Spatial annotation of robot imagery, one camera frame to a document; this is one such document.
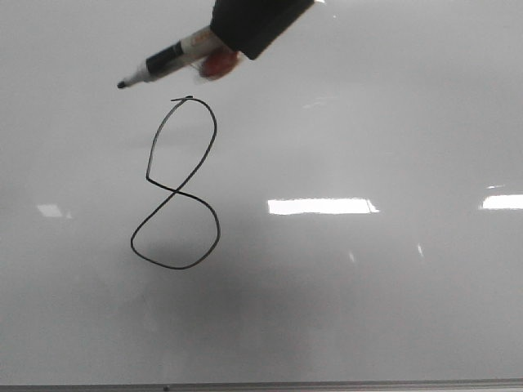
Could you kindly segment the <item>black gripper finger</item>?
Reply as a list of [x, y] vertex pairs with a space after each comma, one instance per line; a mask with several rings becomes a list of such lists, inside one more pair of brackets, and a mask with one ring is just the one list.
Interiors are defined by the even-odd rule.
[[212, 9], [210, 29], [231, 50], [255, 60], [314, 3], [313, 0], [218, 0]]

